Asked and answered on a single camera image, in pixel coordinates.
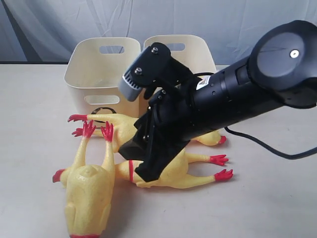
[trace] basket handle hole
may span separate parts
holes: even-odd
[[[185,49],[185,44],[184,43],[169,43],[169,44],[166,44],[166,46],[171,51],[183,51]]]
[[[99,52],[101,54],[123,54],[124,47],[123,46],[100,46]]]
[[[117,95],[91,95],[86,96],[85,101],[90,105],[118,104],[120,98]]]

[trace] white backdrop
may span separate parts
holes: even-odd
[[[317,20],[317,0],[5,0],[42,60],[68,60],[91,37],[204,38],[216,64],[247,56],[271,28]]]

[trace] cream plastic basket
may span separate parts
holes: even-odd
[[[171,50],[173,58],[187,66],[193,73],[216,73],[216,66],[206,42],[194,35],[159,35],[152,36],[144,42],[144,49],[154,42],[165,45],[183,44],[181,51]]]
[[[116,54],[104,54],[103,49],[109,46],[123,50]],[[116,112],[139,117],[140,97],[134,102],[127,101],[119,92],[118,85],[140,52],[140,43],[132,38],[100,37],[80,42],[70,58],[64,77],[78,113]]]

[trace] table surface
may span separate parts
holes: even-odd
[[[52,183],[68,167],[81,122],[63,81],[66,65],[0,65],[0,237],[66,238],[65,190]],[[317,144],[317,110],[282,108],[233,125],[286,153]],[[191,143],[187,151],[227,154],[234,179],[193,189],[137,188],[117,180],[106,238],[315,238],[317,156],[277,157],[254,142],[226,135],[222,146]],[[87,162],[99,164],[104,141],[92,139]],[[116,163],[123,158],[116,154]],[[190,173],[222,170],[194,164]]]

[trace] screw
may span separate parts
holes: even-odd
[[[134,72],[137,75],[141,75],[142,74],[142,69],[141,68],[136,68]]]
[[[152,50],[151,50],[151,52],[153,53],[153,54],[155,54],[155,55],[157,55],[158,54],[158,48],[156,48],[156,47],[153,47],[152,48]]]
[[[298,50],[292,50],[289,55],[290,55],[290,57],[292,57],[293,59],[294,59],[294,58],[297,58],[298,55],[299,55],[299,51],[298,51]]]

